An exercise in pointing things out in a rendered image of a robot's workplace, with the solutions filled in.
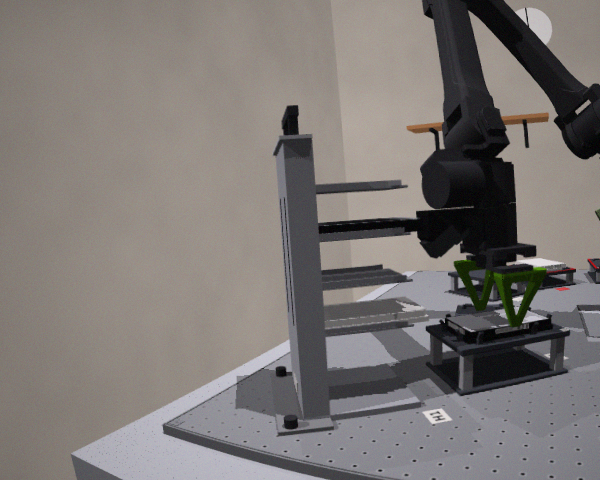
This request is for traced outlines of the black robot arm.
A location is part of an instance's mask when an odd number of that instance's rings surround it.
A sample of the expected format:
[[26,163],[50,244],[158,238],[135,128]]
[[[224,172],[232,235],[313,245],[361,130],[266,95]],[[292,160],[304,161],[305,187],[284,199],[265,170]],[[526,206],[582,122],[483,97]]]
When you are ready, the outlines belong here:
[[[462,240],[462,245],[480,249],[508,247],[507,207],[499,204],[516,202],[514,164],[487,158],[496,157],[510,141],[485,84],[468,10],[543,89],[558,114],[554,122],[565,144],[584,160],[600,154],[600,85],[588,88],[579,82],[504,0],[422,4],[424,15],[434,20],[438,45],[445,149],[435,150],[420,167],[423,196],[440,210],[416,211],[426,225],[417,237],[435,259]],[[591,103],[577,115],[588,99]],[[493,207],[473,207],[479,203]],[[446,209],[460,207],[467,208]]]

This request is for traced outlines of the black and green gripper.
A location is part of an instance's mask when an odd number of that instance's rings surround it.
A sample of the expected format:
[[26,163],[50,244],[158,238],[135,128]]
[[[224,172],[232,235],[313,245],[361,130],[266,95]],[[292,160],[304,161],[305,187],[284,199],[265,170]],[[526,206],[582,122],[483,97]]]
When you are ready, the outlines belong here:
[[[454,267],[465,285],[476,311],[486,309],[495,280],[510,327],[518,327],[521,326],[528,308],[547,274],[547,269],[541,267],[533,268],[533,265],[530,264],[507,266],[508,262],[517,261],[517,254],[523,255],[525,258],[536,257],[536,245],[517,243],[516,203],[499,204],[499,207],[507,207],[508,247],[480,249],[460,243],[460,253],[473,255],[466,255],[466,260],[454,261]],[[486,269],[486,273],[482,296],[479,300],[469,271],[483,269]],[[529,282],[516,315],[513,306],[511,285],[512,283],[523,281]]]

